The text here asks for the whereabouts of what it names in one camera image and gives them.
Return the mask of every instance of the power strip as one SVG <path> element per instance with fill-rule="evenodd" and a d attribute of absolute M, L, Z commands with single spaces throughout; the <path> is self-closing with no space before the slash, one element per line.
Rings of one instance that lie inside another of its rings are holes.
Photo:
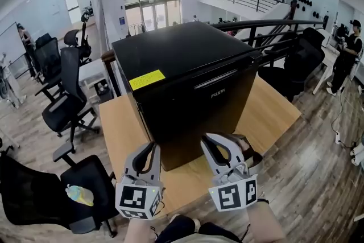
<path fill-rule="evenodd" d="M 340 144 L 340 133 L 338 131 L 335 133 L 335 143 Z"/>

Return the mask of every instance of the black mini fridge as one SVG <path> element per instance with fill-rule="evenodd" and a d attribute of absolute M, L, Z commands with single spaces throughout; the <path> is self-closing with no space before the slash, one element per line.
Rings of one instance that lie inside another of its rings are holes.
<path fill-rule="evenodd" d="M 123 83 L 171 170 L 200 155 L 201 135 L 233 133 L 262 54 L 202 22 L 113 43 Z"/>

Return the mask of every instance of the black pants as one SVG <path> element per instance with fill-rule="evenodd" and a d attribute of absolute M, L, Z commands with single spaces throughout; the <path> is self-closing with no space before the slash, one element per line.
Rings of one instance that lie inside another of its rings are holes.
<path fill-rule="evenodd" d="M 178 239 L 187 237 L 194 234 L 195 232 L 195 222 L 192 219 L 185 216 L 176 217 L 158 236 L 155 243 L 169 243 L 176 241 Z M 211 235 L 211 236 L 224 236 L 235 242 L 241 242 L 240 239 L 234 235 L 232 232 L 220 228 L 219 226 L 206 223 L 203 224 L 198 230 L 199 234 Z"/>
<path fill-rule="evenodd" d="M 345 63 L 344 61 L 338 61 L 334 65 L 334 79 L 332 80 L 332 92 L 336 93 L 342 86 L 347 75 L 350 74 L 352 64 Z"/>
<path fill-rule="evenodd" d="M 30 76 L 34 77 L 35 76 L 34 69 L 35 71 L 40 72 L 40 65 L 37 59 L 35 58 L 34 47 L 32 44 L 28 44 L 26 46 L 26 53 L 24 55 L 25 59 L 27 60 Z"/>

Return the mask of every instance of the black and white marker cube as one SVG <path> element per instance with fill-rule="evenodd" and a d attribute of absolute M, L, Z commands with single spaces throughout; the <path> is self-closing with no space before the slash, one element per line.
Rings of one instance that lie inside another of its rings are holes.
<path fill-rule="evenodd" d="M 115 207 L 123 217 L 152 220 L 162 200 L 160 187 L 117 183 Z"/>
<path fill-rule="evenodd" d="M 257 176 L 209 189 L 219 212 L 244 209 L 257 202 Z"/>

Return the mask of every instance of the black cap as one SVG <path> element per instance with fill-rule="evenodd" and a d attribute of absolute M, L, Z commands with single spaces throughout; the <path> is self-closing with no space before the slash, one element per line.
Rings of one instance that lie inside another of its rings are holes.
<path fill-rule="evenodd" d="M 354 27 L 362 27 L 362 25 L 361 25 L 361 23 L 360 23 L 360 21 L 358 21 L 358 20 L 353 20 L 353 26 Z"/>

